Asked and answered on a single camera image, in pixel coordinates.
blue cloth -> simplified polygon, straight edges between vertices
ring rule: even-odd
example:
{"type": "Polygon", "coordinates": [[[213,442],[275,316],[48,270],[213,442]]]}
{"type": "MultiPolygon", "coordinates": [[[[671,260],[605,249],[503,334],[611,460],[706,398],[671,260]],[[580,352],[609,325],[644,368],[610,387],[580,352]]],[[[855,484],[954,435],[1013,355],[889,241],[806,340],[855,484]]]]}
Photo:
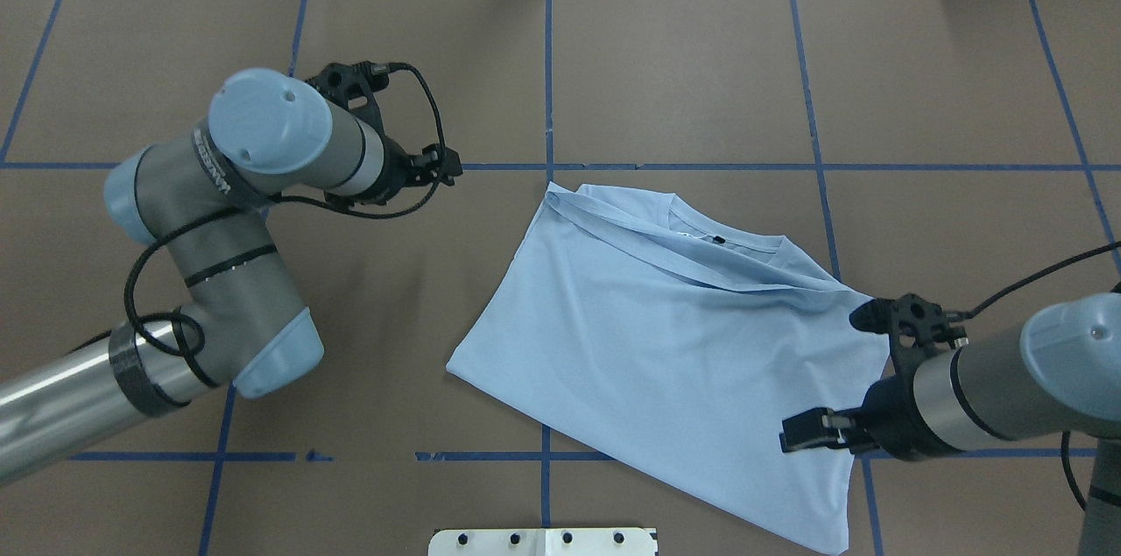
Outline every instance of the blue cloth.
{"type": "Polygon", "coordinates": [[[868,300],[785,237],[676,194],[549,185],[509,271],[447,363],[510,407],[769,531],[849,546],[852,456],[784,455],[784,418],[860,405],[882,336],[868,300]]]}

white mounting plate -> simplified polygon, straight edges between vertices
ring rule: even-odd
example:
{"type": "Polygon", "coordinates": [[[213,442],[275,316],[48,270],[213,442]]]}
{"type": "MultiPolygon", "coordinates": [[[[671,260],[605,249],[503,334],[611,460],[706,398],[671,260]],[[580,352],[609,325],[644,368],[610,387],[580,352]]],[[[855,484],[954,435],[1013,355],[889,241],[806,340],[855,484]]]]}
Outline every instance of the white mounting plate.
{"type": "Polygon", "coordinates": [[[652,528],[441,530],[428,543],[428,556],[475,555],[658,556],[658,531],[652,528]],[[516,535],[517,543],[512,543],[516,535]],[[615,535],[620,535],[622,543],[617,543],[615,535]]]}

white surface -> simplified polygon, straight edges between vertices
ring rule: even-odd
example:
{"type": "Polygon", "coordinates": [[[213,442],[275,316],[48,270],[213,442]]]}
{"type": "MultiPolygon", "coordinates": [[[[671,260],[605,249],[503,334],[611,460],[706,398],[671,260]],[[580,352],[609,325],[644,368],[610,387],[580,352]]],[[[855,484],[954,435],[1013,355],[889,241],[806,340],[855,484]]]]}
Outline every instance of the white surface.
{"type": "Polygon", "coordinates": [[[428,543],[428,556],[657,556],[658,541],[646,528],[556,528],[508,530],[441,530],[428,543]],[[621,544],[615,532],[623,535],[621,544]],[[510,535],[520,538],[510,543],[510,535]],[[564,535],[572,541],[565,544],[564,535]],[[460,545],[460,535],[467,544],[460,545]]]}
{"type": "Polygon", "coordinates": [[[785,454],[782,419],[861,404],[887,339],[868,296],[785,237],[676,194],[549,185],[498,291],[447,363],[502,402],[825,554],[849,547],[852,455],[785,454]]]}

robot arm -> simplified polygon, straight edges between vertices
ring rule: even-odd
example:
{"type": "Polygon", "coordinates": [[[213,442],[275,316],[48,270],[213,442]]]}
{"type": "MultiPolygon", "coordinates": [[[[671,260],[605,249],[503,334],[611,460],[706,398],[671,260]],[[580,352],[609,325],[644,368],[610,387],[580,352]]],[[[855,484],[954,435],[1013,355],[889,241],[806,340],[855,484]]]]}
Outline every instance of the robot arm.
{"type": "Polygon", "coordinates": [[[308,82],[244,70],[188,136],[117,166],[105,182],[110,214],[148,245],[130,285],[166,243],[192,302],[137,318],[129,290],[132,322],[0,384],[0,484],[211,388],[232,382],[257,398],[318,363],[323,344],[259,211],[295,185],[324,189],[330,208],[349,212],[406,186],[432,185],[430,196],[437,182],[453,184],[462,168],[443,138],[408,156],[385,136],[373,94],[397,70],[411,66],[332,64],[308,82]]]}
{"type": "Polygon", "coordinates": [[[920,461],[1085,432],[1100,443],[1080,553],[1121,554],[1121,294],[1054,305],[985,343],[965,343],[956,323],[970,315],[914,294],[867,302],[850,323],[889,336],[896,374],[858,408],[785,419],[782,451],[882,448],[920,461]]]}

